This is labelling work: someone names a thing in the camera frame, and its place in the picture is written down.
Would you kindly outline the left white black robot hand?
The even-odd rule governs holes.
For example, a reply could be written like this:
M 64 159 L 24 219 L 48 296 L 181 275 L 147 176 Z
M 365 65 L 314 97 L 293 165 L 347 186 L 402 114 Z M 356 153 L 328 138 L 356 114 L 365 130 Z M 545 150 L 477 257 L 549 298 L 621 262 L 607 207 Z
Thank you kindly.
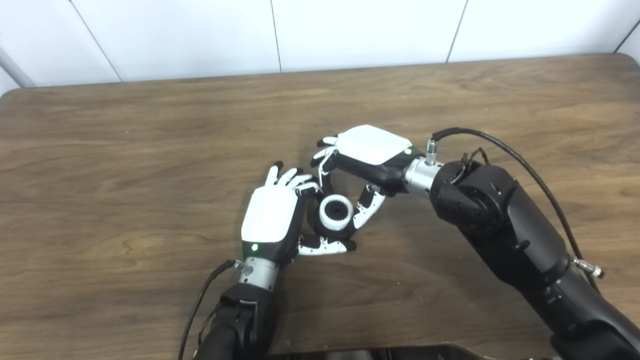
M 294 167 L 283 171 L 276 161 L 262 186 L 250 196 L 242 222 L 241 249 L 244 261 L 263 259 L 285 267 L 297 256 L 340 255 L 357 250 L 348 236 L 302 233 L 307 205 L 323 199 L 315 176 Z

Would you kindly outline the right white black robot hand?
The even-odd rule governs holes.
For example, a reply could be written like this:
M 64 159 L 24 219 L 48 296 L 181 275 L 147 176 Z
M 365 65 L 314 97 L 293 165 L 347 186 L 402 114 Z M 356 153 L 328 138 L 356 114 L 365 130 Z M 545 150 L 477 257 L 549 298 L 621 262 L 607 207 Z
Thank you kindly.
M 424 154 L 405 137 L 372 125 L 359 125 L 317 142 L 310 166 L 316 168 L 322 191 L 333 195 L 332 171 L 338 169 L 365 180 L 361 198 L 345 230 L 354 233 L 381 207 L 386 198 L 409 192 L 405 174 L 410 164 Z

